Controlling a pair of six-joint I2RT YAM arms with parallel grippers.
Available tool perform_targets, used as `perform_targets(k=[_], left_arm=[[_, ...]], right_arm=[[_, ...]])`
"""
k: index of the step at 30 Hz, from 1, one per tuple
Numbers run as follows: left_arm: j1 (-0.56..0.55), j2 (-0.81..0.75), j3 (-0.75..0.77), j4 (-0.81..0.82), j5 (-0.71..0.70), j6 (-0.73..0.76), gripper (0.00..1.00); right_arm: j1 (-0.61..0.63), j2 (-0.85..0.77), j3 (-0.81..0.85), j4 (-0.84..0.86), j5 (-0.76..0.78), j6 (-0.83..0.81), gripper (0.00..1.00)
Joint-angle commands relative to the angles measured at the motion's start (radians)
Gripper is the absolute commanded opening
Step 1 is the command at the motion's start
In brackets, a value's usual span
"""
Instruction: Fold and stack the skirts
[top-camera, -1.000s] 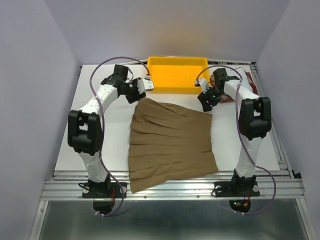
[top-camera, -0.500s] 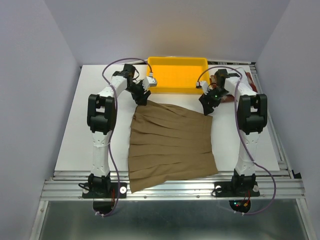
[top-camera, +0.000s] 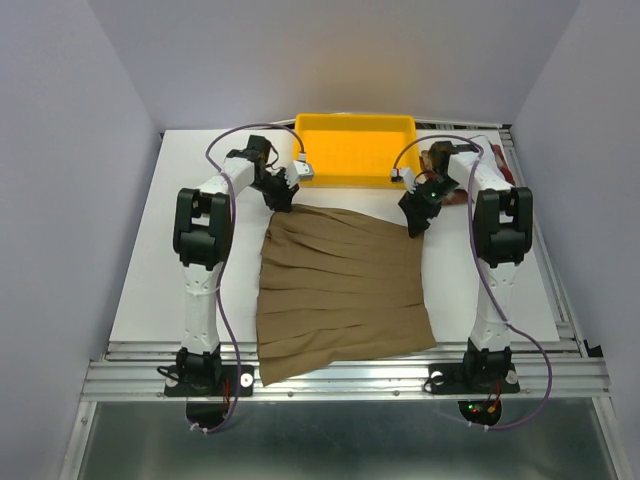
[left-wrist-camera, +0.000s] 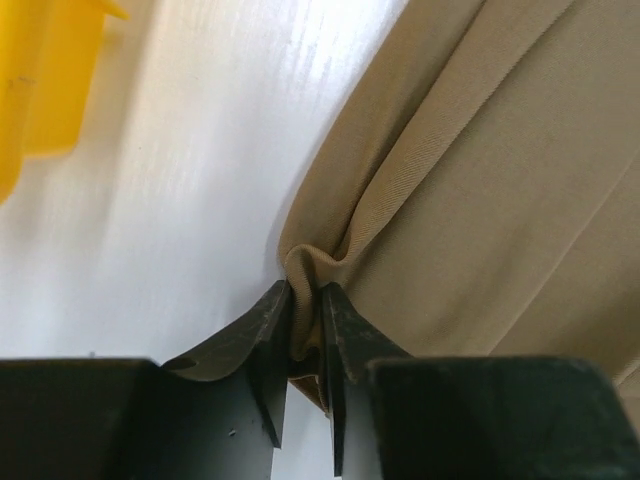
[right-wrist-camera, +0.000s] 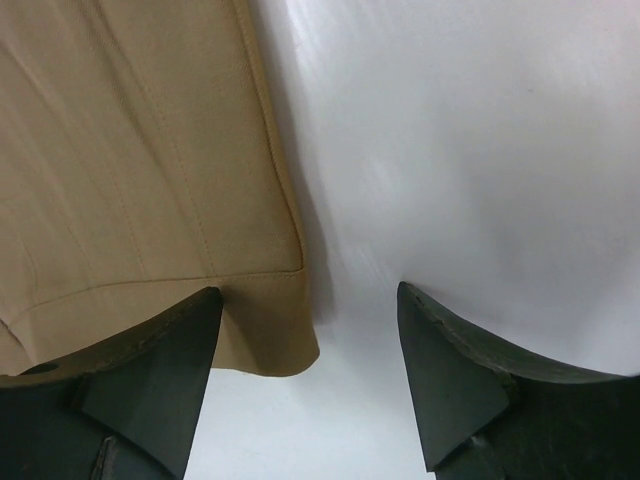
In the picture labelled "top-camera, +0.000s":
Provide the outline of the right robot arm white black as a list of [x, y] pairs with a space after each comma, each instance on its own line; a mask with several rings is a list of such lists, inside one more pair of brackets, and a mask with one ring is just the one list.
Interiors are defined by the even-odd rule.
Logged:
[[405, 187], [398, 205], [415, 238], [429, 228], [451, 193], [464, 190], [480, 286], [462, 360], [431, 366], [424, 388], [436, 395], [516, 393], [507, 312], [518, 268], [532, 247], [533, 194], [507, 179], [486, 136], [428, 139], [432, 144], [422, 172], [399, 164], [391, 169], [392, 182]]

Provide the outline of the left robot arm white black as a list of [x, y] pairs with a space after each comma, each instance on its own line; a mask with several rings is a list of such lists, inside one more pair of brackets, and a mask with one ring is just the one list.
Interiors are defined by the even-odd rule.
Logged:
[[272, 142], [260, 135], [251, 135], [245, 148], [229, 151], [220, 162], [208, 148], [205, 158], [215, 174], [197, 188], [178, 192], [172, 245], [184, 273], [185, 328], [175, 363], [157, 368], [166, 396], [222, 396], [241, 381], [240, 362], [222, 364], [217, 326], [221, 319], [230, 327], [220, 290], [235, 233], [237, 196], [251, 188], [271, 211], [289, 212], [300, 182], [314, 176], [304, 143], [296, 140], [300, 150], [285, 166], [278, 163]]

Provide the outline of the red plaid skirt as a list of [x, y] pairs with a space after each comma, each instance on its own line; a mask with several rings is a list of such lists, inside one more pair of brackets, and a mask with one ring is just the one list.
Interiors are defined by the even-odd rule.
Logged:
[[[474, 142], [484, 151], [476, 169], [474, 192], [489, 187], [501, 191], [507, 183], [515, 186], [501, 148], [486, 138], [478, 137]], [[420, 165], [426, 177], [423, 184], [434, 186], [437, 197], [441, 197], [440, 203], [445, 206], [466, 203], [466, 188], [477, 155], [477, 148], [469, 143], [435, 142], [428, 150], [421, 152]]]

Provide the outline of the brown skirt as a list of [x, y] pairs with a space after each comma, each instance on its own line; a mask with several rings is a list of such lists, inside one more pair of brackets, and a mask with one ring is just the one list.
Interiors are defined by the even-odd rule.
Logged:
[[349, 210], [296, 205], [273, 214], [256, 313], [263, 384], [435, 347], [423, 247], [422, 235]]

